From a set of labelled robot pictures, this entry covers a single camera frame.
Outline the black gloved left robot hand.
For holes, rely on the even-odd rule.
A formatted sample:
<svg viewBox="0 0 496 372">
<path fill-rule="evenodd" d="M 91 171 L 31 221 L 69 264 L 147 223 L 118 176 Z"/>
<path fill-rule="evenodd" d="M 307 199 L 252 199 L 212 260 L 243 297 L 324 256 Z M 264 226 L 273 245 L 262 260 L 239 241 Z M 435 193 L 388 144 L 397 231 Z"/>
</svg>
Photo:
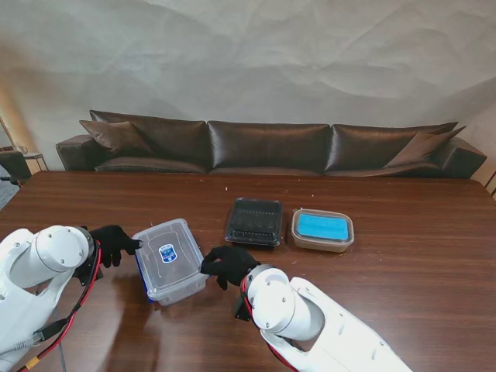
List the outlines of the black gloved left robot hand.
<svg viewBox="0 0 496 372">
<path fill-rule="evenodd" d="M 105 268 L 118 267 L 122 259 L 122 251 L 133 256 L 143 246 L 138 239 L 131 239 L 121 226 L 110 225 L 90 231 L 90 235 L 98 243 L 102 251 L 102 264 Z"/>
</svg>

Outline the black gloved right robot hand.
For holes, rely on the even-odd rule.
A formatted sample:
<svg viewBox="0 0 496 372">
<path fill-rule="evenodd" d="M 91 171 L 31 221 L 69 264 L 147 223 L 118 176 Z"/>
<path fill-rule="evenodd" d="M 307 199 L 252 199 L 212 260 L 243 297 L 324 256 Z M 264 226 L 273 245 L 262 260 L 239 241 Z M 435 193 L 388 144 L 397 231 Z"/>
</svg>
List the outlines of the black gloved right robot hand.
<svg viewBox="0 0 496 372">
<path fill-rule="evenodd" d="M 260 262 L 241 247 L 217 246 L 205 256 L 200 272 L 215 276 L 219 287 L 226 291 L 228 284 L 239 287 L 243 278 L 259 265 Z"/>
</svg>

